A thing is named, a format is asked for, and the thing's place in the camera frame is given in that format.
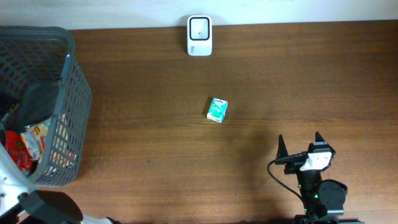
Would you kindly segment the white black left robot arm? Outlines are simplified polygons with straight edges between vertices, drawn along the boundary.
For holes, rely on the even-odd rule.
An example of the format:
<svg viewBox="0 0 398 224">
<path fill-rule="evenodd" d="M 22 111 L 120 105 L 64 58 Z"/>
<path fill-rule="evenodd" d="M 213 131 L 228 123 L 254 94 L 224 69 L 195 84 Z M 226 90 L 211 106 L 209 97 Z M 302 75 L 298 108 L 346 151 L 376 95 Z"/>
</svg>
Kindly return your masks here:
<svg viewBox="0 0 398 224">
<path fill-rule="evenodd" d="M 61 118 L 52 118 L 47 133 L 45 145 L 41 146 L 36 140 L 33 143 L 37 148 L 27 153 L 33 159 L 41 159 L 39 166 L 48 165 L 48 168 L 39 170 L 53 172 L 50 178 L 53 184 L 64 184 L 75 177 L 78 165 L 69 168 L 75 162 L 65 148 L 73 152 L 81 149 L 84 142 L 84 127 L 69 127 Z M 18 160 L 10 155 L 7 147 L 14 142 L 7 138 L 7 125 L 1 122 L 1 223 L 16 223 L 21 212 L 29 216 L 24 223 L 118 223 L 110 217 L 93 218 L 82 214 L 78 205 L 63 192 L 39 190 L 33 181 L 21 172 L 18 165 L 25 164 L 23 159 Z"/>
</svg>

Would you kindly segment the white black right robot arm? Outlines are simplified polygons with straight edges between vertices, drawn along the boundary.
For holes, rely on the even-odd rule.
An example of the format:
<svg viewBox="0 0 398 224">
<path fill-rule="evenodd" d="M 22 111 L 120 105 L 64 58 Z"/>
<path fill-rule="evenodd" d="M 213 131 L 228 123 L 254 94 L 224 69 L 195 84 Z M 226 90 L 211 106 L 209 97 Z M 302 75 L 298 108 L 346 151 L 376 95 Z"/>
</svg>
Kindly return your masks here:
<svg viewBox="0 0 398 224">
<path fill-rule="evenodd" d="M 279 185 L 296 195 L 303 204 L 304 214 L 296 215 L 294 223 L 361 223 L 360 220 L 342 220 L 345 211 L 348 187 L 333 179 L 322 179 L 322 172 L 331 166 L 336 151 L 324 140 L 320 133 L 315 133 L 315 140 L 307 151 L 289 154 L 282 135 L 279 135 L 276 158 L 267 165 L 267 172 Z M 284 174 L 297 177 L 296 192 L 278 178 L 271 170 L 271 165 L 283 165 Z"/>
</svg>

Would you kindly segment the red snack bag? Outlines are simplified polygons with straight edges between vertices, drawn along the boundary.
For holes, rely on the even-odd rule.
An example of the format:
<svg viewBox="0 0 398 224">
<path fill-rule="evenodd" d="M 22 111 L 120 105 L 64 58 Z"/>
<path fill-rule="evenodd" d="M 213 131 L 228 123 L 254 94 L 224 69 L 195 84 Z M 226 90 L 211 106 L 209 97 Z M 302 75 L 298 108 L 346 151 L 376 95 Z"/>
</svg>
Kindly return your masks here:
<svg viewBox="0 0 398 224">
<path fill-rule="evenodd" d="M 16 166 L 18 166 L 18 169 L 24 175 L 29 175 L 33 166 L 33 158 L 15 131 L 6 131 L 5 149 Z"/>
</svg>

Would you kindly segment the yellow snack bag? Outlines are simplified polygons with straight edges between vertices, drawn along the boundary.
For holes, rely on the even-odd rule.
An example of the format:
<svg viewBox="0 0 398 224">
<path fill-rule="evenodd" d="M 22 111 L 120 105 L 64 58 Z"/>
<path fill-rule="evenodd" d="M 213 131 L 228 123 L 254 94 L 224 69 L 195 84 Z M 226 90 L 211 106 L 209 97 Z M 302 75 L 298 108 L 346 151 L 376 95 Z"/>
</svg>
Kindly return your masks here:
<svg viewBox="0 0 398 224">
<path fill-rule="evenodd" d="M 25 127 L 25 132 L 20 133 L 20 138 L 33 161 L 40 161 L 44 154 L 45 141 L 49 133 L 52 120 L 46 119 L 36 124 Z"/>
</svg>

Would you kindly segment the teal tissue pack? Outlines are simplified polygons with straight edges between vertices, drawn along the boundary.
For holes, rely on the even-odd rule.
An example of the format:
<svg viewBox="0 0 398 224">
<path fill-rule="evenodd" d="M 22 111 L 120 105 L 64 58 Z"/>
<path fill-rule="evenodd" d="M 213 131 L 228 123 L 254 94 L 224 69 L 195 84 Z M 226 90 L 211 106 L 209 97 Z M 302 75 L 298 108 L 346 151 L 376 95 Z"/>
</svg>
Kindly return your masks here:
<svg viewBox="0 0 398 224">
<path fill-rule="evenodd" d="M 225 118 L 227 108 L 227 101 L 213 98 L 206 114 L 206 118 L 212 121 L 216 121 L 217 123 L 222 123 Z"/>
</svg>

